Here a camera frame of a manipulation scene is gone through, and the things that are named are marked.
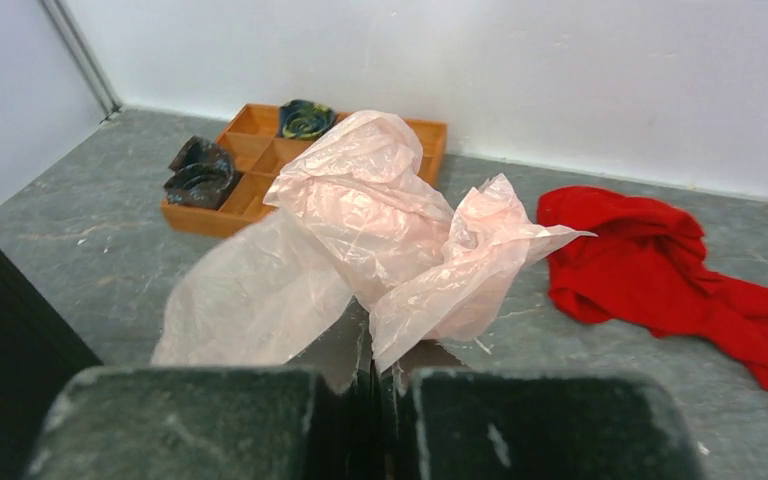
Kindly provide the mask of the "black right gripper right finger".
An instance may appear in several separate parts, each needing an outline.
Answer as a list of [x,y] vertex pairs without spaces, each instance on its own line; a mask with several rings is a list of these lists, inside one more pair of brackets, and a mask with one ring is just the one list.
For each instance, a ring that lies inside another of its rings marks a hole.
[[702,479],[676,402],[631,372],[472,369],[424,341],[377,385],[399,479]]

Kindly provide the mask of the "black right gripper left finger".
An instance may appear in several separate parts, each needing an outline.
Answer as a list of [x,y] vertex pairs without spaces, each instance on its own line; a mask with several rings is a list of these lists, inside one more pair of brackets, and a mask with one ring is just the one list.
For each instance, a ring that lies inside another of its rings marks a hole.
[[92,367],[52,403],[27,479],[357,479],[367,311],[275,367]]

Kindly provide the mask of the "pink plastic trash bag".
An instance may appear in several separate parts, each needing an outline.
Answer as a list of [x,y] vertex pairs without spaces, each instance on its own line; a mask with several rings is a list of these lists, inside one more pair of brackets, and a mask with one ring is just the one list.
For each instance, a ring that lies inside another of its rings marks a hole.
[[421,179],[421,153],[396,115],[337,124],[280,171],[263,220],[175,285],[152,363],[280,365],[351,300],[368,311],[382,369],[423,340],[479,337],[520,270],[579,232],[532,222],[503,175],[451,206]]

